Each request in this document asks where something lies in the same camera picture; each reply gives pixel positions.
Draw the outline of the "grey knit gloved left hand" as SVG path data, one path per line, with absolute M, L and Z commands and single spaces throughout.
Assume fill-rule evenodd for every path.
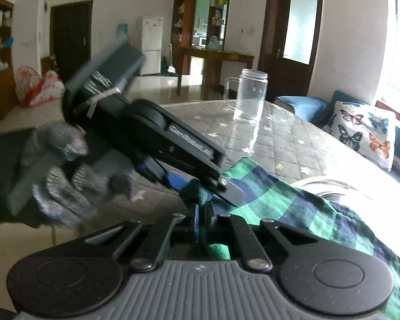
M 23 147 L 21 164 L 31 170 L 46 156 L 57 160 L 30 188 L 40 212 L 58 227 L 76 227 L 120 195 L 131 198 L 131 161 L 100 141 L 86 141 L 68 123 L 35 129 Z

